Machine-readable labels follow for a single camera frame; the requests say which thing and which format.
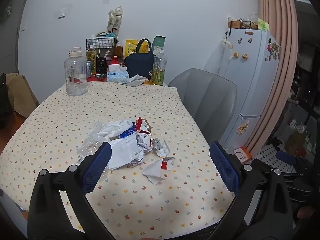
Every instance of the red bottle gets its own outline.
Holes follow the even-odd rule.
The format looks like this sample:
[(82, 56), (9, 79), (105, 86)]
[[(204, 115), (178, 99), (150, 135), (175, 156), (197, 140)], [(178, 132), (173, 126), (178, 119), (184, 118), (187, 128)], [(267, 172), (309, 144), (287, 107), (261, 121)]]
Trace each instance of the red bottle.
[(115, 65), (115, 64), (119, 64), (118, 57), (113, 57), (111, 62), (109, 63), (109, 65)]

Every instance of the black bag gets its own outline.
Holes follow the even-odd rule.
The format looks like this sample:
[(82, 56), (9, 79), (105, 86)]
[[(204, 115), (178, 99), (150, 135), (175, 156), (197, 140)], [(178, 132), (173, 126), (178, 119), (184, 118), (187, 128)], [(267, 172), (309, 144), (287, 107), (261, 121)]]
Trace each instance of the black bag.
[[(149, 52), (139, 53), (139, 49), (144, 41), (148, 41), (149, 43)], [(150, 41), (148, 39), (143, 39), (139, 41), (136, 52), (130, 54), (128, 57), (124, 59), (125, 66), (127, 67), (127, 72), (129, 73), (129, 77), (140, 75), (150, 80), (152, 75), (154, 57), (155, 55), (152, 52)]]
[(0, 76), (0, 102), (0, 129), (3, 129), (5, 127), (7, 117), (12, 113), (5, 74)]

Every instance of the refrigerator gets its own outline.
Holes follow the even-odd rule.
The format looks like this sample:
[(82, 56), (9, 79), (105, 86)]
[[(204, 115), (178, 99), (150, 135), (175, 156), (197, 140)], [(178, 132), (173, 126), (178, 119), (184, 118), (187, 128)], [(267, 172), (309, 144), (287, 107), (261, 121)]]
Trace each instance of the refrigerator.
[(244, 146), (258, 123), (275, 80), (281, 47), (268, 31), (231, 29), (218, 75), (237, 86), (233, 116), (220, 142)]

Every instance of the office chair backrest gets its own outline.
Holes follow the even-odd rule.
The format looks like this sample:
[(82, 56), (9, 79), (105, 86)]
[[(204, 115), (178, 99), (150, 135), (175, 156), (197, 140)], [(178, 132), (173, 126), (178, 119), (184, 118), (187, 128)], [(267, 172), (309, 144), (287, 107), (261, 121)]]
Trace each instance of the office chair backrest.
[(223, 135), (236, 104), (237, 87), (220, 76), (200, 69), (188, 69), (169, 84), (210, 145)]

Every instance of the freezer drawer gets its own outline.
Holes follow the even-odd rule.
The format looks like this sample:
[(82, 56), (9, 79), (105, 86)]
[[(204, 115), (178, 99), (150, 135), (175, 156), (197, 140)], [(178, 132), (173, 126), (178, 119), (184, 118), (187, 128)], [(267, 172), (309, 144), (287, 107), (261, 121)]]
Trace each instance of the freezer drawer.
[(260, 117), (243, 118), (243, 116), (239, 115), (226, 143), (231, 145), (233, 149), (244, 146), (259, 119)]

